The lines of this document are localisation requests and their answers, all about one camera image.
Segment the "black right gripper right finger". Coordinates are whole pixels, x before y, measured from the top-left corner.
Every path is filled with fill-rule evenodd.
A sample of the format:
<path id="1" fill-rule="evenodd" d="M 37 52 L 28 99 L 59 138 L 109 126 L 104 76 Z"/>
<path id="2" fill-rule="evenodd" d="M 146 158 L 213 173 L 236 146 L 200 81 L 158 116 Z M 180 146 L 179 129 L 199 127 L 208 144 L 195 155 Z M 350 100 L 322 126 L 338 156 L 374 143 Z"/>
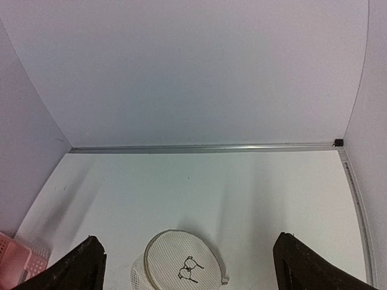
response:
<path id="1" fill-rule="evenodd" d="M 273 247 L 278 288 L 374 289 L 335 267 L 290 233 L 282 232 Z"/>

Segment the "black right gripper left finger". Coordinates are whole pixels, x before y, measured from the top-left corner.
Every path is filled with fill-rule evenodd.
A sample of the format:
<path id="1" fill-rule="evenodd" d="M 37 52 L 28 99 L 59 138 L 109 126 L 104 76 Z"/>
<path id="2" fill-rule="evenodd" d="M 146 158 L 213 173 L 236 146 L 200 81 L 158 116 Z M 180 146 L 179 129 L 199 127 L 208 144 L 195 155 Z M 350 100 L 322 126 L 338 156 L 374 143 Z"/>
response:
<path id="1" fill-rule="evenodd" d="M 88 236 L 54 265 L 15 289 L 103 289 L 107 254 L 95 236 Z"/>

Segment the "white mesh laundry bag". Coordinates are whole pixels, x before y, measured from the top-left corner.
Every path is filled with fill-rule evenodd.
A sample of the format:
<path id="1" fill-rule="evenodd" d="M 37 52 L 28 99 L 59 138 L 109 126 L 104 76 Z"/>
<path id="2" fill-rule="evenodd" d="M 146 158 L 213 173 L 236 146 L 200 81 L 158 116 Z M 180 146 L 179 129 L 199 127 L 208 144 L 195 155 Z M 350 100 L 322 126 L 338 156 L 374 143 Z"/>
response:
<path id="1" fill-rule="evenodd" d="M 229 278 L 209 244 L 184 230 L 158 233 L 132 264 L 133 289 L 220 289 Z"/>

